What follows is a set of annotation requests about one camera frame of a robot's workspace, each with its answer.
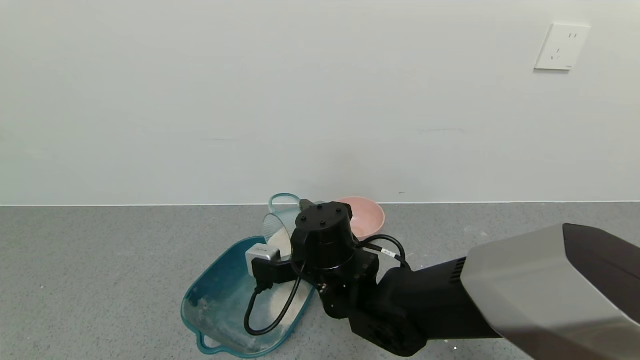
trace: teal cup handle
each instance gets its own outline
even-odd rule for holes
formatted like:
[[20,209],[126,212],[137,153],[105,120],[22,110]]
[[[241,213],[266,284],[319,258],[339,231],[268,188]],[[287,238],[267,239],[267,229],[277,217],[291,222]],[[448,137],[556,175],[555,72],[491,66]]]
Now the teal cup handle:
[[276,195],[272,196],[272,197],[269,199],[269,202],[267,203],[267,206],[269,207],[269,212],[270,212],[270,213],[275,214],[275,213],[277,213],[277,212],[278,212],[278,211],[276,210],[276,208],[274,207],[274,205],[273,205],[273,201],[274,201],[275,199],[277,199],[277,198],[280,198],[280,197],[288,197],[288,198],[293,199],[293,200],[295,200],[295,201],[296,201],[296,206],[299,206],[299,205],[300,205],[300,198],[299,198],[299,197],[297,197],[297,196],[295,196],[295,195],[293,195],[292,193],[277,193]]

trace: white sticker label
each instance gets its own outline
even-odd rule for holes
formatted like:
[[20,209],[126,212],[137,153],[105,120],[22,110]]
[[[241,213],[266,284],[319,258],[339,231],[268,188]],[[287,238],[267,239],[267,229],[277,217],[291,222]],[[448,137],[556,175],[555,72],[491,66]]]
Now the white sticker label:
[[389,251],[389,250],[387,250],[387,249],[382,249],[382,251],[381,251],[381,252],[382,252],[384,255],[389,255],[389,256],[391,256],[392,258],[395,258],[395,257],[396,257],[396,255],[397,255],[395,252],[393,252],[393,251]]

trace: gray countertop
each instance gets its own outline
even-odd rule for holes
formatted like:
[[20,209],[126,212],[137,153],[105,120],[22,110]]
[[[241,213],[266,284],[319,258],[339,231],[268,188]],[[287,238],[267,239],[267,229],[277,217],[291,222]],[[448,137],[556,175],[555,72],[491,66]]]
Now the gray countertop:
[[[640,245],[640,204],[384,205],[414,269],[560,222]],[[180,320],[184,293],[265,206],[0,208],[0,359],[210,359]],[[381,272],[395,266],[381,257]],[[228,354],[215,359],[232,359]],[[393,359],[312,301],[267,359]],[[416,359],[529,359],[506,340],[430,341]]]

